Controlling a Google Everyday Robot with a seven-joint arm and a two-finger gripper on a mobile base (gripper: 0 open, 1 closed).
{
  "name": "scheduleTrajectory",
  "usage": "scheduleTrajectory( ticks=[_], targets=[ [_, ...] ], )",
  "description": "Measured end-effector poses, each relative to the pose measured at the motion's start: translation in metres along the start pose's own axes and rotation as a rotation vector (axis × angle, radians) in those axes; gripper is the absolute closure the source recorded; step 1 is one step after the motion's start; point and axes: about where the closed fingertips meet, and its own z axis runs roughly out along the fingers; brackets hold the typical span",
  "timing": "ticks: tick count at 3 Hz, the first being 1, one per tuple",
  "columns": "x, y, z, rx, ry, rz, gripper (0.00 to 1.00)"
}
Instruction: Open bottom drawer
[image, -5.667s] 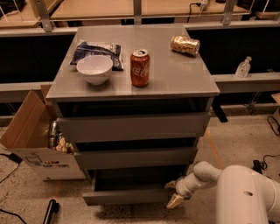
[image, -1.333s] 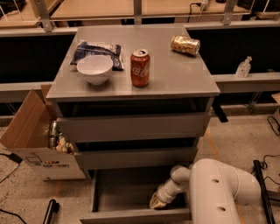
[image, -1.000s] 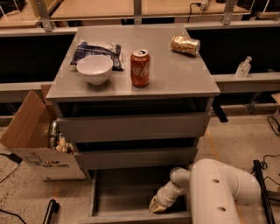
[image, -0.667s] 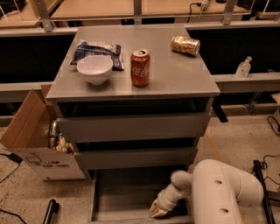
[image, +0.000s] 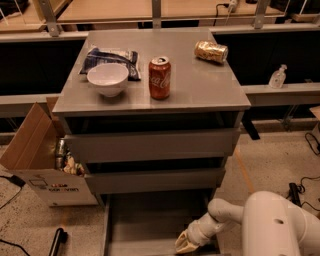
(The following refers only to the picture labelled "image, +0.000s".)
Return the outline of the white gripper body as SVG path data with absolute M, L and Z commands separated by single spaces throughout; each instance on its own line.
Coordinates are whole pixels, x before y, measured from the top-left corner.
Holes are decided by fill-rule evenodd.
M 212 219 L 194 220 L 187 228 L 188 240 L 194 246 L 207 244 L 214 235 L 214 221 Z

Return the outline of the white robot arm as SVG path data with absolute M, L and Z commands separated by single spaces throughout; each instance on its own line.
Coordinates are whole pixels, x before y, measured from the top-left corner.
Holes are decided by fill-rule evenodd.
M 193 252 L 234 223 L 242 227 L 243 256 L 320 256 L 320 219 L 268 191 L 253 193 L 243 206 L 211 200 L 179 235 L 176 252 Z

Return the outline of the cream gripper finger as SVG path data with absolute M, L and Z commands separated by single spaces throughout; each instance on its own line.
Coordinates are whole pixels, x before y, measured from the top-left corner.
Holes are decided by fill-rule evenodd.
M 176 252 L 178 254 L 194 252 L 197 249 L 198 249 L 198 246 L 191 243 L 184 243 L 176 246 Z
M 175 241 L 176 247 L 186 247 L 188 245 L 187 231 L 184 230 L 180 233 L 177 240 Z

